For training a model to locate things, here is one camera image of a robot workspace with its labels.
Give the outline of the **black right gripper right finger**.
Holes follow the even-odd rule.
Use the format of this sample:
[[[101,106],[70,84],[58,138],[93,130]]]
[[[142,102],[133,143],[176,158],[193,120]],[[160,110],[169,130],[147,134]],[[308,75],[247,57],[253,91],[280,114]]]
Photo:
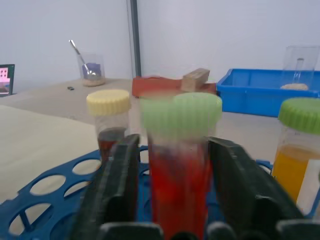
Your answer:
[[[242,146],[211,136],[208,147],[217,201],[237,237],[278,240],[278,222],[304,218],[288,193]]]

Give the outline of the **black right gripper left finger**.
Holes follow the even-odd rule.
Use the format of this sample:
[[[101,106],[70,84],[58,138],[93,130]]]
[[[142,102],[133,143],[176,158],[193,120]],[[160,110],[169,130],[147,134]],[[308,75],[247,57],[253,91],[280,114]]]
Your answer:
[[[113,145],[107,162],[83,195],[70,240],[97,240],[103,224],[135,221],[139,143],[139,134],[131,134]]]

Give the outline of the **red liquid tube green cap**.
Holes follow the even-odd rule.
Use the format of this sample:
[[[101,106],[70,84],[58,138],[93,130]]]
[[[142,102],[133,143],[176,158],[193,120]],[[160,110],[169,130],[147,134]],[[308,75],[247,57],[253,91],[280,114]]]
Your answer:
[[[208,137],[222,100],[207,92],[154,93],[140,98],[148,142],[152,220],[164,239],[187,232],[203,240],[212,174]]]

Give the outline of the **blue test tube rack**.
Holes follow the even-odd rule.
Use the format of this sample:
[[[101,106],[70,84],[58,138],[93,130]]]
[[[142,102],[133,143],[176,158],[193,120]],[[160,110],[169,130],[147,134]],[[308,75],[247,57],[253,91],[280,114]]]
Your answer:
[[[136,217],[132,222],[104,223],[96,240],[165,240],[161,226],[153,221],[151,175],[145,176],[149,164],[140,161],[139,146],[138,195]],[[32,180],[11,200],[0,203],[0,240],[71,240],[71,229],[83,196],[97,171],[74,172],[76,165],[96,160],[89,154],[50,169]],[[213,179],[210,160],[210,186],[206,195],[207,218],[202,240],[266,240],[258,235],[236,236],[222,214]],[[281,220],[276,225],[278,240],[320,240],[320,221],[303,219]],[[189,232],[177,233],[171,240],[198,240]]]

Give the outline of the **dark liquid tube yellow cap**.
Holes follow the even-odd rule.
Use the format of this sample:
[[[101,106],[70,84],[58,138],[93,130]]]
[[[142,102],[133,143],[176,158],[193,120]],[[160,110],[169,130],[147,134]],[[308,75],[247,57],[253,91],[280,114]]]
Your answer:
[[[94,118],[101,161],[108,161],[113,145],[129,132],[130,93],[123,89],[104,89],[86,97],[88,113]]]

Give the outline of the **yellow liquid tube green cap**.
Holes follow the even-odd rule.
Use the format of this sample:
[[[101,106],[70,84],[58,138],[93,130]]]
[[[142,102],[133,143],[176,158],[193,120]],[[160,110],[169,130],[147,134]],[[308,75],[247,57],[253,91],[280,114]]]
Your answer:
[[[271,174],[297,203],[315,196],[319,188],[315,173],[320,170],[320,99],[287,99],[278,120],[281,133]]]

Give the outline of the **blue plastic bin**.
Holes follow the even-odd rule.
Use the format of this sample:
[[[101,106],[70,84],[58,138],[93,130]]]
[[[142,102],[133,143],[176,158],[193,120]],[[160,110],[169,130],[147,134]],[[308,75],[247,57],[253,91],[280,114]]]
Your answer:
[[[320,71],[309,78],[301,72],[300,82],[308,90],[282,89],[294,78],[294,72],[277,69],[230,69],[216,83],[224,112],[277,117],[283,101],[290,98],[320,98]]]

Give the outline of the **red brick block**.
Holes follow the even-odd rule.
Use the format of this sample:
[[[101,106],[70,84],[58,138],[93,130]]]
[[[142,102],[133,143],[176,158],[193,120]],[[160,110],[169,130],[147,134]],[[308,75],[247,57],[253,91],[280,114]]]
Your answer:
[[[181,79],[172,79],[161,76],[141,77],[132,79],[132,95],[136,98],[151,96],[175,96],[188,93],[181,90]],[[215,83],[206,82],[194,92],[209,93],[216,95]]]

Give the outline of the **small wooden block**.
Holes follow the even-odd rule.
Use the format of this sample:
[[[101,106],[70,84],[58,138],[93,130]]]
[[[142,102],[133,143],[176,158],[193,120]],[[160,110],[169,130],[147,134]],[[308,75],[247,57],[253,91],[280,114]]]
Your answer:
[[[210,70],[197,68],[182,77],[180,89],[184,92],[195,92],[208,81],[209,75]]]

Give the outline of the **glass beaker with grains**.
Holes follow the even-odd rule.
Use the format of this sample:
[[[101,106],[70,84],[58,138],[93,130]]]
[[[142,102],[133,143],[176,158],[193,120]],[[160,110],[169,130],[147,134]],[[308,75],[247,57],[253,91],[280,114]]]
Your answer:
[[[82,84],[97,87],[106,83],[104,58],[101,54],[82,52],[77,55]]]

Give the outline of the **clear glass beaker with funnel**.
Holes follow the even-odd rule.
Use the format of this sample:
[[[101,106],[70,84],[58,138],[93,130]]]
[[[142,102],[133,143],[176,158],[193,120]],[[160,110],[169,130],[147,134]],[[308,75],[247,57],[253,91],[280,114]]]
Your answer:
[[[291,45],[285,50],[280,88],[308,91],[311,88],[320,45]]]

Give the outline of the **metal spoon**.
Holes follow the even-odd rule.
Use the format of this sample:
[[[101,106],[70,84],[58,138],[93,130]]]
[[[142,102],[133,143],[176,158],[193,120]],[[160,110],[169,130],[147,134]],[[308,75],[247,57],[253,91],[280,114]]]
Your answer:
[[[84,66],[86,72],[87,72],[87,75],[86,75],[86,78],[88,80],[97,80],[98,79],[98,75],[90,70],[87,66],[87,63],[85,62],[85,60],[83,59],[81,53],[79,52],[78,48],[76,47],[74,41],[72,39],[69,40],[69,43],[71,44],[71,46],[74,48],[75,52],[77,53],[78,57],[80,58],[81,62],[82,62],[82,65]]]

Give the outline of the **grey vertical pole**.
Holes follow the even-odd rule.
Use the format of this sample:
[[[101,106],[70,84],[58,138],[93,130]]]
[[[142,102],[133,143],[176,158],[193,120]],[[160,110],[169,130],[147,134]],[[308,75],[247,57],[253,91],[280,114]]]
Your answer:
[[[139,35],[137,0],[130,0],[130,8],[131,8],[131,23],[132,23],[135,72],[136,72],[137,77],[141,77],[142,76],[142,67],[141,67],[141,51],[140,51],[140,35]]]

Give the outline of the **dark screen with pink picture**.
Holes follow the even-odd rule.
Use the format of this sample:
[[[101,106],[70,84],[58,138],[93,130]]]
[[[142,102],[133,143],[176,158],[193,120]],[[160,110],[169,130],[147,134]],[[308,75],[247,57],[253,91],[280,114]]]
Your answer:
[[[15,64],[0,64],[0,98],[13,94]]]

